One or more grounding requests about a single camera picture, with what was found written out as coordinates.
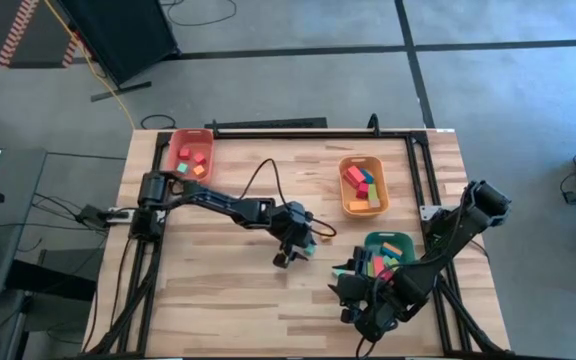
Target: gray floor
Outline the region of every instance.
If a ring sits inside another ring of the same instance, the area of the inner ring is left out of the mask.
[[[182,49],[402,43],[389,0],[235,1],[238,15],[230,21],[175,28]],[[405,5],[417,43],[576,39],[573,0]],[[187,6],[173,12],[179,20],[228,13],[222,0]],[[576,206],[559,193],[576,154],[576,48],[423,53],[419,60],[436,125],[457,129],[469,177],[489,180],[514,200],[508,223],[485,236],[513,349],[576,358]],[[423,127],[405,54],[168,62],[134,82],[140,80],[152,80],[153,88],[123,97],[136,120],[165,113],[193,127],[212,119],[326,116],[332,127],[363,127],[376,112],[386,126]],[[0,69],[0,146],[124,156],[130,127],[122,112],[112,100],[89,102],[102,91],[83,65]],[[122,167],[122,161],[51,156],[40,190],[108,206]],[[38,236],[50,249],[92,248],[100,240],[81,235],[34,229],[23,245]],[[76,349],[42,335],[32,343],[32,358]]]

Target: wooden table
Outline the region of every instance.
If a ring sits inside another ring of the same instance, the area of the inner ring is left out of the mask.
[[[118,206],[136,205],[141,177],[151,167],[156,137],[157,131],[152,130],[133,133]],[[453,131],[429,130],[428,137],[442,202],[458,204],[467,178],[457,136]],[[420,173],[426,179],[420,153]],[[351,220],[341,210],[338,162],[357,154],[374,155],[384,163],[390,208],[371,220]],[[336,282],[331,267],[345,263],[353,247],[372,231],[405,232],[413,238],[417,255],[423,254],[404,141],[217,140],[210,186],[239,195],[257,165],[268,157],[277,161],[287,200],[304,204],[316,217],[335,226],[339,235],[331,244],[319,246],[311,261],[295,261],[282,270],[272,265],[279,243],[265,231],[246,231],[228,217],[196,206],[174,210],[164,238],[148,356],[353,357],[360,335],[354,326],[339,320],[342,308],[326,286]],[[427,183],[423,185],[430,204]],[[278,198],[272,167],[259,173],[248,194]],[[97,326],[89,348],[109,328],[127,234],[128,226],[110,231],[99,275]],[[135,248],[135,244],[130,247],[123,267],[119,310]],[[467,246],[455,266],[466,308],[494,342],[508,348],[486,258]],[[458,347],[452,310],[448,314],[453,346]],[[129,350],[136,347],[140,319],[138,311]],[[440,354],[432,300],[410,322],[387,333],[373,352],[382,356]]]

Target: yellow cable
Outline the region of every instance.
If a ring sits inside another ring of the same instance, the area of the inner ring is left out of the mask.
[[[119,103],[119,106],[121,106],[121,108],[124,110],[124,113],[126,114],[126,118],[128,118],[128,121],[130,121],[130,126],[132,127],[133,130],[135,130],[136,129],[135,128],[135,122],[133,121],[132,116],[130,116],[130,112],[128,112],[128,109],[126,109],[126,106],[124,106],[124,103],[121,102],[121,100],[119,99],[117,94],[115,94],[115,91],[112,89],[112,87],[110,85],[108,85],[108,83],[105,82],[104,79],[102,79],[99,75],[97,75],[97,73],[95,72],[95,69],[92,67],[92,62],[90,62],[90,56],[88,56],[88,53],[84,49],[83,45],[81,45],[81,42],[79,42],[79,39],[77,39],[75,34],[73,34],[72,31],[70,31],[70,29],[68,29],[68,25],[66,25],[64,20],[57,13],[57,10],[55,10],[55,8],[50,4],[50,1],[44,0],[44,2],[46,3],[46,6],[48,6],[48,8],[52,12],[52,14],[55,15],[57,20],[59,20],[59,22],[61,23],[61,26],[63,26],[64,30],[66,30],[68,35],[70,35],[70,38],[72,38],[72,40],[75,42],[75,44],[77,44],[79,51],[81,51],[81,53],[84,54],[84,57],[86,58],[86,62],[88,63],[88,67],[90,68],[90,72],[92,72],[92,74],[95,75],[97,80],[99,80],[102,84],[104,84],[104,86],[108,89],[108,91],[110,91],[112,96],[115,97],[115,99]]]

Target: plastic bin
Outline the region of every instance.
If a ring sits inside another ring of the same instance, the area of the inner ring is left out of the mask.
[[[346,170],[351,166],[364,168],[368,170],[375,178],[375,185],[377,185],[377,197],[379,198],[379,207],[366,210],[351,211],[348,208],[348,203],[356,201],[357,189],[352,187],[343,175]],[[339,184],[341,186],[341,206],[344,214],[353,218],[366,218],[374,217],[384,213],[388,210],[390,202],[388,199],[388,186],[386,185],[386,178],[384,177],[384,168],[381,160],[374,156],[346,156],[339,161]]]
[[[175,131],[170,138],[166,170],[177,171],[179,164],[184,162],[188,165],[188,172],[186,172],[186,174],[177,172],[178,175],[187,180],[197,180],[200,183],[208,183],[212,173],[213,145],[212,130],[180,129]],[[190,160],[179,159],[179,151],[182,148],[190,149]],[[197,176],[193,172],[193,169],[199,165],[194,160],[194,156],[197,153],[202,153],[206,158],[206,163],[202,165],[206,172],[200,176]]]
[[[366,236],[364,247],[373,254],[381,254],[381,244],[388,243],[401,250],[402,264],[415,261],[415,246],[410,236],[400,232],[380,231],[373,232]]]

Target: orange bin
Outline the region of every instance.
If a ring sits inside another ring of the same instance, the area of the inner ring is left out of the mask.
[[[358,200],[357,189],[344,180],[344,173],[353,165],[368,170],[374,177],[374,183],[377,185],[377,197],[379,198],[378,208],[358,211],[351,211],[348,208],[348,203]],[[384,167],[381,160],[374,156],[346,156],[341,159],[339,162],[339,184],[341,185],[341,207],[343,208],[344,213],[349,217],[367,218],[377,216],[388,210],[388,206],[390,206],[388,199],[388,186],[384,176]]]
[[[188,165],[188,172],[186,174],[177,172],[178,175],[186,180],[197,180],[202,184],[208,183],[212,172],[213,143],[212,130],[180,129],[175,131],[170,138],[166,169],[176,171],[179,164],[183,162]],[[190,160],[181,160],[179,158],[179,151],[182,148],[190,149]],[[198,165],[194,160],[194,156],[197,153],[202,153],[206,158],[206,163],[202,165],[205,172],[200,176],[193,172],[193,169]]]

